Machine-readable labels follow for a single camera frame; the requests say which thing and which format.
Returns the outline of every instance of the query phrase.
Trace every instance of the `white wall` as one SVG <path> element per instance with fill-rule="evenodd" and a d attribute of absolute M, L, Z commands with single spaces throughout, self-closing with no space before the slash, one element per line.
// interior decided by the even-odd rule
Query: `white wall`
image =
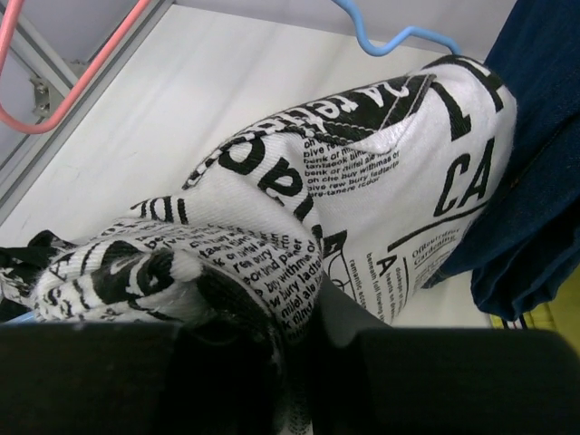
<path fill-rule="evenodd" d="M 369 36 L 388 41 L 407 25 L 430 28 L 455 39 L 464 54 L 485 58 L 516 0 L 355 0 Z M 353 34 L 348 15 L 331 0 L 177 0 L 188 5 Z M 436 44 L 407 40 L 409 46 L 441 51 Z"/>

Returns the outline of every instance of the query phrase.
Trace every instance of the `denim fabric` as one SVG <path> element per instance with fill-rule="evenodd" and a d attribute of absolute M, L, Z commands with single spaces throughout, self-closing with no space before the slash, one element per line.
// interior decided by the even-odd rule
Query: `denim fabric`
<path fill-rule="evenodd" d="M 486 60 L 518 101 L 488 208 L 429 285 L 474 269 L 478 307 L 512 320 L 580 263 L 580 2 L 519 0 Z"/>

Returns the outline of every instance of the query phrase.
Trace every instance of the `metal bracket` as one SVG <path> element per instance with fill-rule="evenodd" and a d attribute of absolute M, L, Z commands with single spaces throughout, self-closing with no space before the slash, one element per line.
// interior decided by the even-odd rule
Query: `metal bracket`
<path fill-rule="evenodd" d="M 64 97 L 43 77 L 33 77 L 30 82 L 34 86 L 33 114 L 41 118 L 48 118 L 53 114 L 54 109 L 63 102 Z"/>
<path fill-rule="evenodd" d="M 130 33 L 125 36 L 111 59 L 103 65 L 102 71 L 89 84 L 88 89 L 71 108 L 63 122 L 54 130 L 45 134 L 22 135 L 22 139 L 16 144 L 10 156 L 2 163 L 2 170 L 0 170 L 0 225 L 6 222 L 6 219 L 18 206 L 28 189 L 40 177 L 43 170 L 70 138 L 74 129 L 81 123 L 91 107 L 99 100 L 99 97 L 111 84 L 123 65 L 133 56 L 140 44 L 172 5 L 173 0 L 151 0 L 150 10 L 138 20 Z M 39 41 L 35 41 L 34 45 L 29 44 L 28 52 L 26 52 L 33 54 L 35 57 L 32 55 L 23 55 L 21 57 L 37 59 L 38 63 L 31 63 L 31 69 L 35 72 L 35 76 L 50 77 L 52 73 L 55 77 L 54 82 L 60 83 L 60 89 L 66 94 L 72 86 L 59 80 L 59 76 L 56 74 L 57 70 L 50 65 L 46 65 L 45 68 L 37 67 L 47 53 L 46 48 L 36 48 L 47 45 L 47 43 L 41 43 L 42 41 L 39 43 Z M 63 60 L 57 54 L 54 55 L 53 59 L 55 63 Z M 71 80 L 68 80 L 68 82 L 72 83 L 75 81 L 74 75 L 76 73 L 70 71 L 70 68 L 67 69 L 70 72 L 70 74 L 67 73 L 67 77 L 71 76 Z"/>
<path fill-rule="evenodd" d="M 77 77 L 81 77 L 89 65 L 87 62 L 82 61 L 65 62 Z M 32 77 L 30 82 L 34 86 L 33 114 L 41 118 L 52 116 L 54 110 L 63 102 L 64 95 L 44 77 Z"/>

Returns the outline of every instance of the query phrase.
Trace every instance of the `white shelf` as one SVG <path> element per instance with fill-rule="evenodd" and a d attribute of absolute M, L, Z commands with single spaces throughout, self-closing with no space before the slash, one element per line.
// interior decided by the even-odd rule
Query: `white shelf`
<path fill-rule="evenodd" d="M 179 189 L 252 121 L 439 56 L 400 47 L 372 58 L 351 36 L 173 5 L 0 227 L 0 246 L 46 228 L 90 235 L 139 200 Z M 402 324 L 488 324 L 465 277 L 416 296 L 403 316 Z"/>

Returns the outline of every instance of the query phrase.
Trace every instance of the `black object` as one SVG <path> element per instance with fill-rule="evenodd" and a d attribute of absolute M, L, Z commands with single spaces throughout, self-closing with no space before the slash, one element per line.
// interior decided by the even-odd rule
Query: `black object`
<path fill-rule="evenodd" d="M 0 328 L 0 433 L 267 434 L 261 352 L 226 324 Z"/>
<path fill-rule="evenodd" d="M 580 433 L 580 363 L 541 332 L 400 330 L 325 279 L 315 435 Z M 0 327 L 2 434 L 271 433 L 263 349 L 227 324 Z"/>
<path fill-rule="evenodd" d="M 14 287 L 17 300 L 23 302 L 30 296 L 30 292 L 38 276 L 51 262 L 62 248 L 73 247 L 73 244 L 61 240 L 51 231 L 38 233 L 26 247 L 0 247 L 0 284 L 5 296 L 7 288 Z M 23 304 L 6 298 L 0 300 L 0 322 L 14 319 L 30 311 Z"/>
<path fill-rule="evenodd" d="M 315 435 L 580 434 L 580 362 L 555 333 L 392 329 L 328 280 L 317 309 Z"/>

